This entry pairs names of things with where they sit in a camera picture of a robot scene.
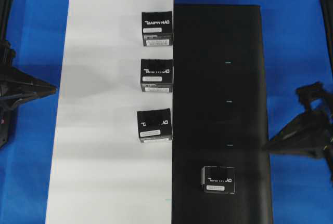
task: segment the blue table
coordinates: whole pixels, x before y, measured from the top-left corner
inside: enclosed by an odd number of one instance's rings
[[[175,0],[261,6],[269,135],[302,112],[294,90],[332,83],[319,0]],[[7,38],[14,65],[60,85],[68,0],[14,0]],[[58,94],[17,111],[0,150],[0,223],[44,223]],[[324,160],[271,156],[275,224],[332,223],[333,188]]]

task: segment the black mechanical part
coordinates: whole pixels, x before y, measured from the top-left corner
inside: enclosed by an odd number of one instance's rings
[[[333,94],[324,90],[320,82],[299,87],[296,94],[305,111],[289,122],[263,148],[272,154],[325,158],[333,182],[333,126],[330,122]],[[312,109],[311,103],[318,99],[323,101],[330,113],[327,113],[324,107]]]

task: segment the small black box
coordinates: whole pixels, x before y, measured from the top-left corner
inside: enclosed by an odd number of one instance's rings
[[[137,126],[141,142],[172,141],[170,109],[138,111]]]
[[[172,12],[142,12],[144,46],[172,46]]]
[[[206,193],[235,194],[235,168],[205,166],[201,170],[201,185]]]
[[[143,92],[171,93],[173,81],[173,60],[142,59],[141,90]]]

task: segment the product box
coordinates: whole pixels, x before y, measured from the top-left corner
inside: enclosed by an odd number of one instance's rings
[[[137,126],[141,142],[172,141],[170,109],[138,111]]]
[[[144,46],[172,46],[172,12],[142,12]]]
[[[201,185],[206,193],[235,194],[235,168],[205,166],[201,170]]]
[[[140,84],[143,92],[171,93],[173,60],[142,59]]]

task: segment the barcode label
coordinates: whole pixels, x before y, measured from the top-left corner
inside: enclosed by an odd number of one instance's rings
[[[213,185],[207,185],[207,190],[215,190],[215,191],[224,191],[224,186],[213,186]]]
[[[161,130],[150,130],[150,131],[142,131],[140,132],[140,137],[150,137],[150,136],[157,136],[161,134]]]
[[[162,28],[144,28],[143,32],[144,33],[161,33]]]
[[[144,142],[167,142],[170,141],[169,138],[158,138],[158,139],[148,139],[144,140]]]
[[[160,76],[145,76],[142,77],[143,82],[162,82],[162,77]]]
[[[169,46],[168,39],[149,39],[146,40],[147,46]]]
[[[169,88],[160,88],[160,87],[146,87],[146,92],[148,93],[168,93]]]

